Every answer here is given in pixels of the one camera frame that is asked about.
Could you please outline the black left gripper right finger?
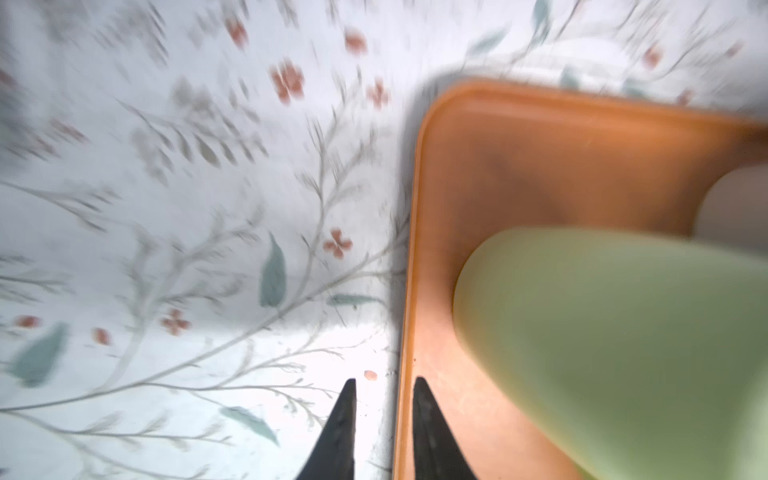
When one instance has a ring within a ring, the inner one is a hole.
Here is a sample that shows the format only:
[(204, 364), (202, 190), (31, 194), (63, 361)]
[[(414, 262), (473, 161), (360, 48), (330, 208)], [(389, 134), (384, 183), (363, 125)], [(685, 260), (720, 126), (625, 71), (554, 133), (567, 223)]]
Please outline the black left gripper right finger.
[(416, 480), (476, 480), (427, 381), (417, 377), (412, 401)]

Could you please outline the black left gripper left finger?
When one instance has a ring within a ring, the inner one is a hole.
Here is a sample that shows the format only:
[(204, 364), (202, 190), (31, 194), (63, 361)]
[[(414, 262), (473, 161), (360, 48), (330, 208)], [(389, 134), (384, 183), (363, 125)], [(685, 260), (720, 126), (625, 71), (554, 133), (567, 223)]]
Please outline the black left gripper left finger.
[(357, 389), (348, 379), (297, 480), (354, 478)]

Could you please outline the orange plastic tray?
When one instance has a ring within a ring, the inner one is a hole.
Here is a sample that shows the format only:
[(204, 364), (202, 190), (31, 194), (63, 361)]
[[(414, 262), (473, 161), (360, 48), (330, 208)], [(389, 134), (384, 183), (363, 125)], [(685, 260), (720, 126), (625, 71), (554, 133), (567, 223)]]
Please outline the orange plastic tray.
[(767, 257), (696, 223), (765, 125), (498, 81), (415, 158), (394, 474), (429, 387), (449, 478), (763, 479)]

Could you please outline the light green mug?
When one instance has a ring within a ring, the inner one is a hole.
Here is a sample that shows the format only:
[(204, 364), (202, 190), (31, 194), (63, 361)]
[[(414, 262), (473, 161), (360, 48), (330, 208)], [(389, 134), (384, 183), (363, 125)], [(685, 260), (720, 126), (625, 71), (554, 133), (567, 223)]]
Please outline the light green mug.
[(493, 382), (592, 477), (766, 477), (763, 256), (511, 229), (468, 258), (453, 319)]

